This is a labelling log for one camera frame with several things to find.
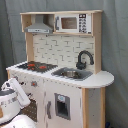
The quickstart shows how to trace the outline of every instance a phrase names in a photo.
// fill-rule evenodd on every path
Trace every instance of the faucet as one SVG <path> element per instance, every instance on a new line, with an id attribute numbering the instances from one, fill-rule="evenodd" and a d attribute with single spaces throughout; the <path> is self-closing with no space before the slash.
<path id="1" fill-rule="evenodd" d="M 88 51 L 85 51 L 85 50 L 84 50 L 84 51 L 81 51 L 81 52 L 79 53 L 79 55 L 78 55 L 78 62 L 77 62 L 77 64 L 76 64 L 77 69 L 80 69 L 80 70 L 86 68 L 86 62 L 85 62 L 85 63 L 82 63 L 82 62 L 81 62 L 81 56 L 82 56 L 83 53 L 84 53 L 84 54 L 87 54 L 87 55 L 90 57 L 90 64 L 91 64 L 91 65 L 94 64 L 92 55 L 91 55 Z"/>

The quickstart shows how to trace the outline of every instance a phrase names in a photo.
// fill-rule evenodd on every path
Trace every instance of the microwave window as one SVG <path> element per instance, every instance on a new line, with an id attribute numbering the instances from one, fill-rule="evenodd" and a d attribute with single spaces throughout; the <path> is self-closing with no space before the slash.
<path id="1" fill-rule="evenodd" d="M 61 18 L 62 29 L 77 29 L 76 17 Z"/>

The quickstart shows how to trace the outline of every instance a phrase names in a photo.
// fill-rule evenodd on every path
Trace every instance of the kitchen hood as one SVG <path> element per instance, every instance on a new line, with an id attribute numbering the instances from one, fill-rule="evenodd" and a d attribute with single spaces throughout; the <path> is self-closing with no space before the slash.
<path id="1" fill-rule="evenodd" d="M 25 32 L 32 33 L 53 33 L 52 27 L 46 25 L 46 15 L 35 15 L 35 23 L 26 27 Z"/>

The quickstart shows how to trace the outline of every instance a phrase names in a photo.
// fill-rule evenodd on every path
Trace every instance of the handle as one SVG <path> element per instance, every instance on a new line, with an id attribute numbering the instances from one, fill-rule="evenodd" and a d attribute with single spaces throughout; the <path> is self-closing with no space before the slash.
<path id="1" fill-rule="evenodd" d="M 51 101 L 49 101 L 47 104 L 47 115 L 49 119 L 51 119 L 50 107 L 51 107 Z"/>
<path id="2" fill-rule="evenodd" d="M 56 30 L 59 30 L 59 27 L 57 26 L 57 21 L 59 20 L 59 17 L 57 16 L 56 17 L 56 21 L 55 21 L 55 28 L 56 28 Z"/>

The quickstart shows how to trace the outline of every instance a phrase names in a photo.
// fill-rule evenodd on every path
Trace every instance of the upper shelf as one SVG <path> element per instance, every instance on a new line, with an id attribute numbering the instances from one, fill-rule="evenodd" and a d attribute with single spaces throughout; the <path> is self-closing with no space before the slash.
<path id="1" fill-rule="evenodd" d="M 95 36 L 101 28 L 102 10 L 26 12 L 21 14 L 22 32 Z"/>
<path id="2" fill-rule="evenodd" d="M 103 12 L 102 10 L 90 10 L 90 11 L 59 11 L 59 12 L 25 12 L 20 13 L 21 15 L 32 15 L 32 14 L 83 14 L 83 13 L 97 13 Z"/>

